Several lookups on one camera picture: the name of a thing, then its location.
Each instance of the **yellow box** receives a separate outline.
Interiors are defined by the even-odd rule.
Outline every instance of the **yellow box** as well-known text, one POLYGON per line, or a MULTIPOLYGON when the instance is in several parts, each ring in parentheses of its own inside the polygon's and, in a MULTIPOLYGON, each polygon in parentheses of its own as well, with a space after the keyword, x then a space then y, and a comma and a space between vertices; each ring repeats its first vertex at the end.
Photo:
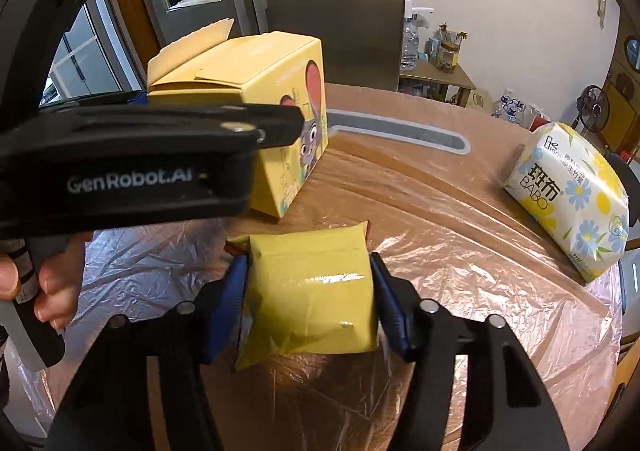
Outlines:
POLYGON ((221 20, 174 41, 149 61, 153 104, 297 105, 300 140, 261 150, 251 207, 282 218, 328 143, 320 40, 287 32, 228 39, 221 20))

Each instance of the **blue flower print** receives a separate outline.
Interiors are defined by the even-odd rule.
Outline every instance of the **blue flower print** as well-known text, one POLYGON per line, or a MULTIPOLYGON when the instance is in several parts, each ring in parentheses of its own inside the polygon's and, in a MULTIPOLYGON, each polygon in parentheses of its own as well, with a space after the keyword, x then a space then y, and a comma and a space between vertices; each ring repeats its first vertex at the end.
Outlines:
POLYGON ((575 236, 578 251, 585 256, 595 256, 598 244, 599 228, 593 220, 585 220, 580 224, 580 232, 575 236))
POLYGON ((625 215, 614 216, 609 224, 609 241, 614 253, 621 253, 629 233, 629 222, 625 215))
POLYGON ((537 146, 535 150, 527 157, 520 166, 518 173, 526 175, 533 169, 533 165, 542 158, 542 148, 537 146))
POLYGON ((581 185, 571 179, 566 182, 564 192, 569 195, 569 203, 574 205, 576 211, 579 211, 589 203, 591 187, 589 187, 589 181, 586 178, 581 185))

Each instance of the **red object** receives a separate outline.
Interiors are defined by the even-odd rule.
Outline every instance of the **red object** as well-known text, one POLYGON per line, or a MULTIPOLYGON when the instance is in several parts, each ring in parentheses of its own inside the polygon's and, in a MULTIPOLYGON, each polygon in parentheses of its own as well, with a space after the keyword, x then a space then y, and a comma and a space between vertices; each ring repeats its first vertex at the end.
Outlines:
POLYGON ((535 132, 536 129, 538 129, 540 126, 542 126, 543 124, 548 124, 551 121, 547 121, 546 119, 540 117, 540 116, 535 116, 533 118, 533 123, 531 124, 531 127, 529 128, 530 132, 535 132))

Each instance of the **white wall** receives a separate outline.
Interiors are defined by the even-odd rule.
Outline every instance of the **white wall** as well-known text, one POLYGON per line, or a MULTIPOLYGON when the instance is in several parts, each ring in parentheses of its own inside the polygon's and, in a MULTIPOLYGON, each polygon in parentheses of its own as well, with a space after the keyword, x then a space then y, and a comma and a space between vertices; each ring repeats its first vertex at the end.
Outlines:
POLYGON ((425 41, 442 22, 468 32, 460 64, 478 88, 497 99, 505 88, 571 123, 585 86, 602 85, 618 33, 620 7, 607 0, 600 30, 598 0, 414 0, 433 7, 425 41))

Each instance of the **blue gripper pad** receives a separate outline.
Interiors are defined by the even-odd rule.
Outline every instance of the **blue gripper pad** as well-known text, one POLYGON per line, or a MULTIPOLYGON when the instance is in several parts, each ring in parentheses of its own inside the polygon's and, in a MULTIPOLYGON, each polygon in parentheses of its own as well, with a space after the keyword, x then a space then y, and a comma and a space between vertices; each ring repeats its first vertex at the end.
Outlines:
POLYGON ((378 316, 391 349, 409 363, 418 346, 412 333, 420 296, 410 281, 391 276, 378 253, 371 253, 371 273, 378 316))
POLYGON ((206 323, 204 344, 202 348, 201 362, 210 364, 215 357, 220 354, 228 344, 231 332, 239 319, 242 310, 242 298, 244 298, 244 287, 249 269, 249 257, 246 255, 236 256, 228 269, 225 277, 217 282, 207 284, 210 287, 207 291, 203 288, 198 299, 203 295, 218 295, 218 299, 207 298, 206 301, 218 301, 218 305, 211 310, 206 323))

